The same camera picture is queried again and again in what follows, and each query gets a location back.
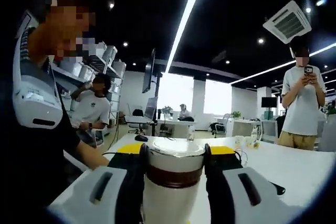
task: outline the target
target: black ceiling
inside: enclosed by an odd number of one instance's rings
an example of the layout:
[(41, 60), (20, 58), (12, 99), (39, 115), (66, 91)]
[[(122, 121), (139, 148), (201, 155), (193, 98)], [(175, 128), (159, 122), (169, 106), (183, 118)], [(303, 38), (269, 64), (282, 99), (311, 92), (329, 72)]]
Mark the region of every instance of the black ceiling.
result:
[[(205, 66), (240, 77), (276, 67), (292, 60), (288, 45), (283, 44), (262, 27), (271, 17), (291, 0), (196, 0), (184, 30), (174, 61)], [(309, 20), (310, 51), (314, 52), (336, 42), (336, 0), (316, 7), (317, 0), (294, 0), (305, 9), (312, 7)], [(97, 10), (95, 37), (107, 45), (115, 45), (117, 56), (128, 64), (128, 70), (141, 71), (144, 61), (156, 48), (156, 57), (167, 60), (187, 0), (115, 0), (111, 11), (106, 6)], [(263, 45), (257, 44), (264, 38)], [(225, 59), (212, 63), (222, 54)], [(321, 72), (336, 68), (336, 47), (311, 57), (311, 64)], [(235, 84), (241, 88), (274, 86), (282, 80), (287, 66), (261, 76)], [(205, 75), (180, 68), (173, 72)], [(231, 82), (235, 78), (211, 74), (209, 78)]]

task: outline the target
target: khaki pants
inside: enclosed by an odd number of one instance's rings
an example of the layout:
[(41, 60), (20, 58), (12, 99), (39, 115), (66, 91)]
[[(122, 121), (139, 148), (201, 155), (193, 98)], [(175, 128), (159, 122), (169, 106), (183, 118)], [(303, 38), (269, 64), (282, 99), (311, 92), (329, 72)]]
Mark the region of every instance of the khaki pants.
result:
[(316, 136), (302, 136), (281, 131), (278, 144), (287, 147), (312, 151), (314, 150), (315, 140)]

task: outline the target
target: ceiling air conditioner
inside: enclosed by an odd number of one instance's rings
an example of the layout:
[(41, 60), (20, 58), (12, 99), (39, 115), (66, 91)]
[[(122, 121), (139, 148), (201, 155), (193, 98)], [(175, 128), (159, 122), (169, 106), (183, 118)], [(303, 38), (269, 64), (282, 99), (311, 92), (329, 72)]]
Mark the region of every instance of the ceiling air conditioner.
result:
[(306, 16), (293, 0), (262, 26), (285, 44), (288, 44), (294, 36), (301, 36), (311, 31)]

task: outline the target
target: computer monitor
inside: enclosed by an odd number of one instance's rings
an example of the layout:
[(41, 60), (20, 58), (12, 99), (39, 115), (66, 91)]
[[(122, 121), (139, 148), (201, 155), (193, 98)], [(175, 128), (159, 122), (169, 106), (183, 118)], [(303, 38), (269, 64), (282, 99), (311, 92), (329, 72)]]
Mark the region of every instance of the computer monitor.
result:
[(146, 93), (151, 89), (154, 60), (155, 60), (155, 49), (153, 49), (151, 58), (146, 64), (145, 75), (143, 77), (142, 93)]
[(276, 108), (278, 106), (278, 99), (276, 97), (262, 97), (261, 107), (262, 108)]
[(148, 99), (146, 110), (145, 110), (145, 118), (149, 118), (150, 120), (153, 120), (156, 105), (158, 104), (158, 98), (152, 97)]

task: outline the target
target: mouse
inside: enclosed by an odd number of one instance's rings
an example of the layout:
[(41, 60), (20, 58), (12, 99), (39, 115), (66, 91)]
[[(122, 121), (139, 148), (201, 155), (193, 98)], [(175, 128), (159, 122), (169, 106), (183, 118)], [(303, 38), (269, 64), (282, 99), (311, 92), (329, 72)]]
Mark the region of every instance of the mouse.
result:
[(144, 135), (136, 135), (134, 139), (136, 141), (140, 141), (140, 142), (147, 142), (148, 141), (148, 137), (146, 137)]

